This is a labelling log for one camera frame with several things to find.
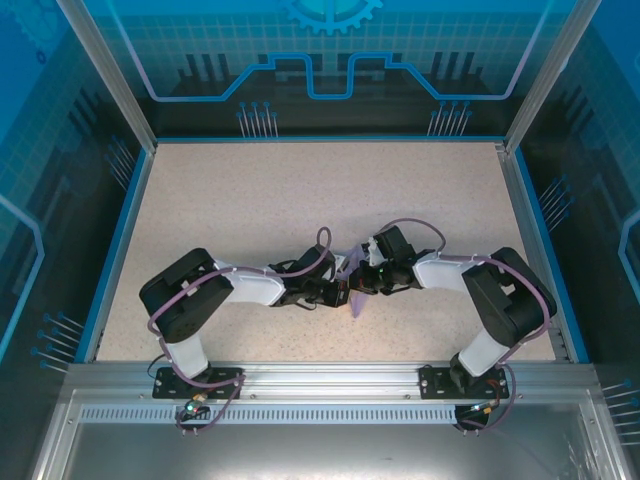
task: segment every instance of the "metal plate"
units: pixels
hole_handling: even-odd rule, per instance
[[[241,368],[210,368],[197,377],[198,382],[216,383],[229,380],[242,375]],[[226,400],[235,390],[234,384],[219,387],[207,391],[208,398],[212,400]],[[203,392],[204,388],[193,387],[182,381],[171,367],[159,368],[156,372],[153,398],[157,399],[184,399],[193,398],[194,395]]]
[[[489,370],[485,380],[495,380],[500,387],[500,399],[509,398],[509,388],[503,369]],[[425,365],[418,370],[420,380],[420,398],[423,400],[492,400],[496,398],[496,390],[486,381],[480,380],[470,389],[467,395],[463,395],[453,383],[449,375],[448,367],[432,367]]]

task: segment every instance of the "blue border trim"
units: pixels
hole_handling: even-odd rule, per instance
[[[500,135],[470,135],[467,137],[432,137],[429,135],[362,135],[318,137],[158,137],[158,143],[296,143],[296,142],[492,142],[502,143]]]
[[[540,204],[538,203],[537,199],[538,197],[536,196],[536,192],[533,188],[533,182],[531,181],[531,176],[529,175],[529,169],[527,168],[527,165],[524,161],[524,155],[522,154],[522,150],[520,150],[520,147],[516,149],[515,156],[516,161],[518,162],[518,168],[520,169],[520,172],[522,174],[524,187],[527,191],[527,197],[529,197],[533,215],[538,225],[538,231],[540,232],[540,238],[542,239],[542,246],[549,261],[549,266],[551,267],[551,273],[558,290],[558,296],[560,297],[559,300],[560,303],[562,303],[562,307],[564,309],[567,328],[569,329],[569,334],[571,335],[570,340],[573,343],[573,347],[576,352],[576,360],[579,363],[589,363],[589,354],[587,353],[587,349],[584,345],[584,340],[582,339],[582,334],[580,333],[580,327],[578,326],[578,321],[576,319],[576,315],[573,311],[573,306],[571,305],[571,300],[569,298],[569,292],[567,291],[567,286],[564,283],[564,278],[562,277],[562,272],[560,271],[560,265],[558,264],[558,258],[556,257],[555,250],[553,249],[553,245],[551,244],[551,237],[549,236],[549,231],[547,230],[547,226],[544,223],[542,210],[540,209]]]
[[[2,363],[2,359],[4,358],[5,353],[7,353],[7,348],[9,348],[11,337],[13,337],[16,327],[18,326],[18,321],[20,321],[22,311],[24,310],[24,306],[27,303],[27,299],[29,298],[29,294],[31,293],[33,284],[36,282],[38,272],[40,272],[40,267],[42,266],[42,262],[44,261],[44,243],[42,242],[42,233],[40,232],[40,226],[38,225],[38,222],[31,218],[31,215],[20,210],[4,195],[0,195],[0,205],[9,210],[9,212],[16,216],[20,223],[31,230],[31,233],[33,233],[33,240],[36,244],[36,250],[38,252],[36,259],[33,262],[33,266],[31,267],[31,272],[29,272],[29,276],[27,277],[24,287],[22,288],[20,297],[18,297],[16,306],[13,309],[13,313],[11,314],[11,318],[9,319],[7,328],[2,335],[2,340],[0,341],[0,363]]]
[[[129,247],[133,226],[135,225],[140,203],[142,202],[142,191],[144,191],[144,187],[149,178],[149,169],[147,168],[149,160],[149,155],[143,149],[138,156],[136,167],[131,176],[129,189],[122,204],[116,229],[113,232],[107,258],[105,259],[100,280],[96,287],[96,293],[91,302],[87,323],[82,332],[80,344],[78,345],[74,359],[76,363],[89,361],[90,359],[87,357],[90,353],[93,354],[92,350],[94,350],[97,345],[99,336],[94,335],[94,333],[97,328],[102,328],[102,326],[99,325],[102,307],[107,304],[110,305],[111,300],[113,300],[112,297],[115,293],[117,280],[120,277],[120,268],[122,267],[122,265],[118,266],[117,264],[124,262],[124,253],[126,253]]]

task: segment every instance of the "tabletop surface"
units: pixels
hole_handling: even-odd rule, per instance
[[[417,217],[447,236],[448,253],[524,257],[492,143],[161,144],[107,321],[98,360],[150,360],[142,285],[195,247],[235,265],[299,257],[319,227],[344,252],[398,217]],[[402,224],[416,250],[436,248],[424,227]],[[222,305],[200,333],[210,360],[449,360],[477,334],[468,295],[434,289],[348,307]],[[547,335],[514,359],[553,360]]]

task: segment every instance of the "aluminum frame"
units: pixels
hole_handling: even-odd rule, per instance
[[[518,222],[518,228],[520,228],[524,248],[527,252],[529,266],[540,280],[547,285],[553,297],[556,299],[561,298],[536,222],[532,206],[534,199],[530,199],[527,194],[520,166],[515,155],[509,154],[503,145],[496,145],[496,150],[516,221]],[[582,342],[582,339],[573,337],[567,323],[565,308],[562,302],[557,302],[557,304],[558,312],[552,319],[552,328],[549,329],[553,351],[557,359],[567,358],[572,362],[578,362],[579,355],[576,351],[576,342]]]
[[[556,80],[564,70],[569,57],[589,26],[602,0],[576,0],[573,10],[562,27],[547,59],[516,113],[506,135],[506,151],[512,154],[520,145],[533,123]]]
[[[140,145],[153,154],[158,143],[155,134],[87,7],[82,0],[56,1]]]
[[[433,362],[445,366],[444,362]],[[241,367],[247,383],[237,406],[282,408],[322,405],[455,405],[463,402],[420,400],[417,370],[423,363],[216,363]],[[518,379],[517,403],[522,405],[580,406],[587,439],[603,479],[631,479],[615,434],[593,365],[568,363],[514,363]],[[154,400],[146,363],[71,365],[55,410],[33,480],[58,480],[65,474],[84,406],[179,406],[183,402]],[[158,424],[166,423],[159,419]]]

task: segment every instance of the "purple cable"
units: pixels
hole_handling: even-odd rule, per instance
[[[313,262],[308,267],[303,268],[302,270],[299,270],[297,272],[292,272],[292,273],[276,273],[276,272],[272,272],[272,271],[267,271],[266,269],[260,269],[260,268],[254,268],[254,267],[226,267],[226,268],[222,268],[220,270],[216,270],[214,272],[211,272],[211,273],[208,273],[206,275],[203,275],[202,277],[197,279],[195,282],[193,282],[189,286],[187,286],[185,289],[181,290],[176,295],[174,295],[169,301],[167,301],[167,303],[162,305],[158,310],[156,310],[154,312],[154,314],[149,319],[149,322],[147,322],[147,328],[149,329],[149,331],[151,333],[153,333],[154,335],[157,335],[158,341],[160,343],[160,348],[162,349],[162,352],[167,356],[167,360],[169,360],[169,362],[171,362],[171,366],[173,367],[173,370],[176,372],[176,375],[178,375],[178,377],[180,377],[181,380],[183,380],[184,382],[188,383],[189,385],[193,385],[194,387],[198,387],[198,388],[218,388],[218,387],[224,387],[226,385],[230,385],[230,384],[235,383],[235,382],[239,382],[240,385],[242,385],[242,383],[244,383],[244,380],[245,380],[246,377],[244,377],[244,375],[241,375],[239,377],[232,378],[232,379],[225,380],[223,382],[218,382],[218,383],[196,382],[195,380],[192,380],[189,377],[187,377],[177,367],[177,365],[173,362],[173,359],[171,358],[171,354],[169,353],[169,349],[167,348],[167,344],[164,341],[164,338],[162,337],[162,333],[156,327],[156,321],[158,320],[158,318],[161,315],[163,315],[167,310],[169,310],[172,306],[174,306],[178,301],[180,301],[180,299],[185,297],[188,292],[190,292],[194,288],[199,287],[203,283],[208,282],[212,278],[215,278],[215,277],[217,277],[219,275],[224,275],[226,273],[232,273],[232,272],[236,272],[236,271],[242,271],[242,272],[257,273],[257,274],[260,274],[260,275],[264,275],[266,277],[293,278],[293,277],[298,277],[300,275],[304,275],[305,273],[310,272],[311,270],[316,268],[318,265],[320,265],[320,263],[324,260],[324,258],[329,253],[329,249],[331,248],[331,239],[332,239],[331,230],[329,230],[329,228],[327,228],[327,227],[322,227],[322,228],[320,228],[320,230],[318,230],[318,234],[316,235],[316,242],[318,244],[320,244],[320,238],[321,238],[323,232],[327,233],[327,244],[326,244],[324,250],[322,251],[322,253],[320,254],[320,256],[318,257],[318,259],[315,262]]]
[[[396,218],[395,220],[387,223],[384,227],[382,227],[380,230],[378,230],[376,232],[376,235],[378,233],[384,232],[389,227],[393,227],[396,223],[402,223],[402,222],[419,223],[420,225],[424,225],[425,227],[427,227],[430,230],[432,230],[436,235],[438,235],[440,237],[440,240],[442,241],[442,243],[436,249],[436,252],[441,252],[442,250],[444,250],[444,247],[447,245],[447,239],[445,238],[444,234],[435,225],[432,225],[429,222],[425,222],[424,220],[420,220],[419,218],[411,218],[411,217]]]
[[[211,427],[213,427],[216,423],[218,423],[218,421],[224,416],[225,412],[227,411],[227,409],[229,408],[229,406],[231,405],[231,401],[235,400],[235,398],[238,396],[238,394],[240,393],[240,389],[242,388],[242,383],[239,384],[235,390],[233,391],[233,393],[231,394],[231,396],[229,397],[229,400],[226,401],[226,403],[223,405],[222,409],[218,412],[218,414],[213,418],[213,420],[211,420],[209,423],[207,423],[206,425],[204,425],[202,428],[194,428],[193,433],[194,435],[197,435],[197,432],[203,432],[205,430],[210,429]],[[182,410],[180,413],[178,413],[178,416],[176,418],[176,427],[180,428],[183,431],[188,431],[185,427],[184,427],[184,423],[182,423],[182,419],[184,417],[184,414],[186,413],[186,409]]]
[[[507,365],[505,363],[504,365],[502,365],[502,367],[507,369],[509,371],[509,375],[511,375],[511,396],[509,397],[509,403],[505,407],[505,410],[502,413],[502,415],[500,415],[500,418],[498,418],[498,420],[496,420],[489,426],[484,426],[481,423],[474,422],[472,420],[463,420],[464,423],[467,423],[469,425],[473,425],[475,427],[481,427],[480,430],[482,430],[483,432],[490,432],[491,430],[495,430],[502,422],[504,422],[504,420],[507,418],[507,416],[511,412],[511,409],[513,408],[513,404],[516,401],[516,374],[513,373],[513,368],[511,368],[511,365]]]
[[[549,314],[549,307],[547,306],[547,302],[545,302],[544,297],[538,291],[538,289],[527,280],[524,275],[510,267],[509,265],[501,262],[500,260],[496,260],[491,257],[483,256],[483,255],[440,255],[440,258],[443,260],[449,260],[451,262],[468,262],[470,260],[478,260],[485,263],[490,263],[491,265],[495,265],[496,267],[501,268],[505,272],[509,273],[511,276],[516,278],[522,285],[524,285],[527,290],[531,292],[531,294],[535,297],[535,299],[540,304],[540,308],[542,309],[543,322],[542,327],[540,327],[537,331],[533,332],[531,335],[523,338],[517,344],[515,344],[507,353],[505,353],[500,360],[498,360],[498,364],[502,364],[507,361],[507,359],[513,355],[518,349],[524,345],[525,343],[538,338],[543,335],[547,330],[549,330],[549,326],[551,325],[551,315]]]

